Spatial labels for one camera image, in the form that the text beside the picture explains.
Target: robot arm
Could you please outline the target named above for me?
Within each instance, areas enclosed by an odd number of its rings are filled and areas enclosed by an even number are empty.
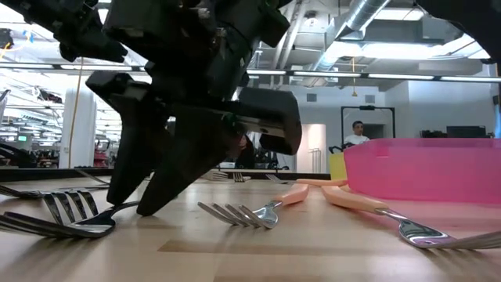
[[[301,141],[291,92],[244,88],[258,43],[275,46],[289,23],[290,0],[112,1],[104,25],[94,2],[0,0],[54,32],[69,61],[78,56],[123,61],[123,46],[149,60],[147,84],[129,74],[96,71],[87,86],[122,119],[121,144],[107,200],[123,203],[155,171],[138,213],[152,215],[238,147],[245,131],[261,145],[295,154]],[[167,129],[176,118],[175,134]]]

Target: pink container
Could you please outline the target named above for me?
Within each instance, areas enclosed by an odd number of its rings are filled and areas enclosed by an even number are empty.
[[[350,188],[372,197],[501,204],[501,139],[375,139],[344,160]]]

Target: orange handle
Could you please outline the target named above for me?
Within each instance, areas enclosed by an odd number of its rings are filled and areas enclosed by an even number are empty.
[[[308,184],[313,186],[344,186],[348,184],[346,179],[318,180],[318,179],[298,179],[296,183]]]
[[[388,209],[388,205],[361,195],[346,193],[337,186],[322,186],[323,196],[336,206],[377,214],[377,208]]]
[[[304,201],[308,196],[308,184],[294,184],[286,193],[274,196],[273,200],[281,201],[283,205]]]
[[[339,189],[343,190],[344,192],[351,192],[351,188],[348,185],[339,186]]]

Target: wooden table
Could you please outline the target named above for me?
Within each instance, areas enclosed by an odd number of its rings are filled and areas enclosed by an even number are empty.
[[[17,189],[95,184],[87,179],[12,183]],[[230,227],[196,203],[257,208],[289,186],[269,181],[198,182],[155,216],[115,215],[101,240],[56,241],[0,233],[1,282],[500,281],[501,251],[420,251],[396,236],[391,219],[334,207],[312,189],[279,211],[274,230]],[[132,196],[138,198],[142,190]],[[94,193],[104,209],[106,191]],[[461,237],[501,229],[498,208],[391,202],[422,223]],[[0,212],[50,219],[39,201],[0,196]]]

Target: computer monitor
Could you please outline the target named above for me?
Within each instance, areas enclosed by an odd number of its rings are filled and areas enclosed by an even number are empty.
[[[448,126],[447,138],[486,138],[485,126]]]

